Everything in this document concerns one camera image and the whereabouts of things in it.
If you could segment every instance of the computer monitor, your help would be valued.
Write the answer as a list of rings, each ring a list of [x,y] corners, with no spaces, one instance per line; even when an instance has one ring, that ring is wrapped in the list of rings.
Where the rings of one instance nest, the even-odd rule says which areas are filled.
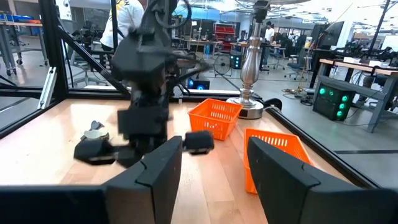
[[[325,46],[336,46],[338,39],[340,38],[341,30],[343,29],[343,22],[336,22],[329,26],[325,31],[325,34],[321,38],[321,45]]]

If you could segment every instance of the wooden tabletop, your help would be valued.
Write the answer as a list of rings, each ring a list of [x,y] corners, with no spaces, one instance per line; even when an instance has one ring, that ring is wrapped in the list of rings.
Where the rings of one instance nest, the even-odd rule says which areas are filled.
[[[27,22],[9,22],[9,21],[0,21],[0,25],[43,27],[43,24],[31,24]]]
[[[327,63],[329,65],[333,65],[333,61],[332,60],[328,60],[328,59],[321,59],[319,60],[320,63]],[[357,65],[353,65],[352,63],[345,63],[345,62],[336,62],[335,65],[337,66],[341,66],[341,67],[346,67],[346,68],[353,68],[353,69],[358,69],[358,70],[362,70],[365,72],[372,72],[373,68],[369,66],[369,64],[363,64],[363,63],[359,63]],[[391,75],[394,77],[398,77],[398,68],[396,68],[397,71],[389,71],[389,70],[385,70],[385,69],[376,69],[374,72],[378,73],[378,74],[383,74],[383,75]]]
[[[170,105],[174,120],[167,125],[169,138],[190,131],[188,111],[195,105]],[[125,143],[117,134],[116,111],[128,106],[128,101],[61,102],[0,140],[0,184],[102,184],[118,175],[124,170],[121,166],[89,166],[74,160],[73,150],[93,120],[105,125],[113,144]],[[207,156],[183,154],[172,223],[267,223],[258,196],[244,189],[243,130],[249,127],[290,133],[264,113],[259,120],[240,119],[230,137],[215,141],[215,149]],[[315,166],[346,181],[309,147],[305,148]]]

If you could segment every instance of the workbench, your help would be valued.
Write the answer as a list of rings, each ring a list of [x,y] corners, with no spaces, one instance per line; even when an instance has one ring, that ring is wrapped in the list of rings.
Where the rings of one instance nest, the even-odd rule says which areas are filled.
[[[118,134],[116,112],[126,109],[129,104],[129,101],[118,100],[64,100],[14,131],[0,142],[0,148],[4,149],[0,157],[3,170],[0,184],[90,185],[102,184],[118,175],[123,167],[117,164],[90,166],[74,160],[73,152],[93,120],[105,125],[113,144],[125,144]],[[170,104],[170,115],[174,119],[167,124],[169,138],[184,136],[191,130],[188,112],[196,105]],[[267,223],[258,196],[245,191],[245,128],[290,134],[264,112],[262,119],[239,119],[230,137],[226,141],[215,141],[215,149],[208,155],[184,153],[172,223]],[[311,148],[306,145],[305,148],[314,166],[348,182]]]
[[[366,88],[363,86],[355,85],[350,83],[349,81],[351,80],[351,76],[353,74],[353,71],[355,69],[357,70],[362,70],[364,72],[372,72],[373,68],[369,66],[369,64],[363,64],[363,63],[358,63],[358,64],[353,64],[353,63],[345,63],[345,62],[335,62],[335,66],[339,67],[345,67],[348,68],[347,76],[345,77],[345,80],[337,80],[334,78],[329,77],[329,72],[330,69],[328,67],[333,65],[332,60],[327,60],[327,59],[321,59],[320,61],[320,69],[318,71],[319,74],[319,79],[318,79],[318,84],[317,88],[315,90],[315,96],[314,99],[317,97],[318,91],[320,84],[323,83],[333,83],[334,85],[340,86],[345,89],[353,90],[356,93],[366,96],[368,98],[373,98],[377,100],[377,105],[375,109],[373,110],[373,114],[371,117],[371,120],[368,124],[367,130],[370,133],[374,132],[374,129],[376,128],[377,124],[379,123],[380,119],[386,118],[386,119],[397,119],[396,116],[394,116],[391,113],[388,113],[385,111],[385,107],[387,102],[393,97],[394,94],[394,88],[396,87],[397,79],[398,79],[398,68],[397,70],[385,70],[382,68],[376,69],[375,75],[385,75],[387,77],[386,84],[384,84],[383,90],[382,91],[377,91],[377,90],[372,90],[370,88]]]
[[[10,31],[16,37],[16,39],[15,39],[16,46],[15,47],[11,47],[9,44],[10,39],[9,39],[7,29],[6,29],[7,26],[11,27]],[[26,48],[26,49],[22,50],[21,47],[19,46],[19,41],[18,41],[15,26],[38,27],[41,49]],[[6,65],[7,75],[10,76],[12,74],[16,74],[16,65],[15,65],[13,53],[18,54],[17,64],[22,65],[22,54],[21,54],[22,52],[27,52],[27,51],[31,51],[31,50],[41,51],[43,53],[44,65],[46,65],[46,66],[48,65],[48,58],[47,58],[47,53],[45,51],[45,44],[44,44],[42,29],[43,29],[42,24],[0,21],[0,50],[2,53],[4,64]]]

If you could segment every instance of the shelf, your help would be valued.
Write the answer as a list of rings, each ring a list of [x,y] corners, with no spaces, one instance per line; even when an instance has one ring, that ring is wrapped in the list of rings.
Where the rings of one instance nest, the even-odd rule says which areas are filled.
[[[235,35],[235,32],[218,32],[218,31],[216,31],[216,34],[229,34],[229,35]]]

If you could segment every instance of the silver metal column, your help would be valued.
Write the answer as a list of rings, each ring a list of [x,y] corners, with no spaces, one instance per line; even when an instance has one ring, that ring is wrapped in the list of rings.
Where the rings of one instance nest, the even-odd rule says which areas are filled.
[[[243,119],[258,119],[262,116],[264,106],[258,101],[251,99],[254,91],[251,89],[253,84],[259,79],[259,57],[260,46],[262,38],[260,37],[261,23],[257,22],[254,26],[254,32],[250,37],[250,47],[247,49],[246,61],[243,64],[241,71],[241,79],[243,81],[243,88],[241,89],[241,96],[239,98],[230,98],[227,101],[230,103],[238,103],[243,105],[240,118]]]
[[[14,72],[15,69],[15,61],[12,56],[11,47],[9,45],[9,38],[6,30],[6,25],[0,24],[0,46],[1,46],[1,55],[4,63],[6,64],[7,74],[10,75]]]
[[[47,52],[46,52],[45,44],[44,44],[44,38],[43,38],[44,29],[43,29],[43,27],[38,27],[38,28],[39,28],[40,46],[42,47],[42,53],[43,53],[43,58],[44,58],[44,65],[47,66],[49,64],[49,59],[47,58]]]

